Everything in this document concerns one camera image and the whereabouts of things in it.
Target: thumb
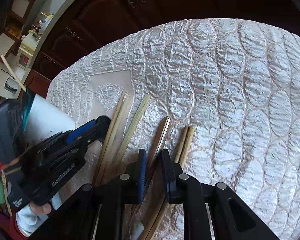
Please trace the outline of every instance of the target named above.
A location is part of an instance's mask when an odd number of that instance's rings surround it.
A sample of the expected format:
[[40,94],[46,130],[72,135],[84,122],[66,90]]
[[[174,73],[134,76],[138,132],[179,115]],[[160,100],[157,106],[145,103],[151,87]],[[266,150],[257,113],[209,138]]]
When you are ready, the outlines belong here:
[[43,206],[37,206],[33,202],[30,203],[32,212],[38,216],[47,215],[51,212],[50,204],[46,203]]

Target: shiny fabric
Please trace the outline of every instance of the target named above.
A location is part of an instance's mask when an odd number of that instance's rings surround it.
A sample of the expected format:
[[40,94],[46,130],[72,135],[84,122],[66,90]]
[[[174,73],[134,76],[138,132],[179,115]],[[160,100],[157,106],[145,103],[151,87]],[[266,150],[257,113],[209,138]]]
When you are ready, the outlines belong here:
[[[194,125],[185,172],[203,183],[224,181],[281,240],[298,238],[300,37],[246,20],[175,21],[83,57],[51,82],[47,99],[79,126],[89,120],[92,98],[100,94],[92,90],[91,75],[127,69],[134,92],[125,131],[143,96],[152,99],[122,169],[139,148],[149,150],[163,117],[173,120],[165,144],[171,155],[183,126]],[[111,95],[111,107],[118,94]],[[97,156],[90,155],[84,169],[93,169],[89,163]],[[147,221],[162,190],[160,181],[158,171],[133,220]],[[183,239],[182,205],[169,206],[155,239]]]

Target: microwave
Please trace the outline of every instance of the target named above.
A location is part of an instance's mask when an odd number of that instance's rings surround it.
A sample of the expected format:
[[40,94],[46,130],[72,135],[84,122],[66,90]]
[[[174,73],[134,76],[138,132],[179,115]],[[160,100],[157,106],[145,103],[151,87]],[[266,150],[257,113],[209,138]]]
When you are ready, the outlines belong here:
[[29,33],[23,41],[21,41],[18,54],[17,65],[25,70],[29,69],[30,61],[37,47],[37,40]]

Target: red sleeve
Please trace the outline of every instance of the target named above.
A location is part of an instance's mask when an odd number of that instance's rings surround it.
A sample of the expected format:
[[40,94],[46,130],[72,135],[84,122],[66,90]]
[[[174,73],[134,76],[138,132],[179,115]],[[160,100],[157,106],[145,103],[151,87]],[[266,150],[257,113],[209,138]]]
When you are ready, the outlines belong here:
[[25,240],[27,239],[26,236],[24,236],[17,225],[17,220],[16,220],[16,214],[14,214],[10,218],[10,223],[9,223],[9,235],[13,240]]

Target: dark wood cabinet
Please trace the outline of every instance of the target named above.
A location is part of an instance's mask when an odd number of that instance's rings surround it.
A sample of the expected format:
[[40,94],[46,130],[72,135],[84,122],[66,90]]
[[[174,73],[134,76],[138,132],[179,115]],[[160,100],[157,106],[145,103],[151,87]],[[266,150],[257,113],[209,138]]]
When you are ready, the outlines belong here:
[[25,81],[25,86],[30,88],[34,93],[47,97],[50,80],[39,74],[37,71],[31,70]]
[[139,30],[223,17],[263,22],[300,36],[300,12],[291,0],[75,0],[47,36],[33,69],[52,80],[81,57]]

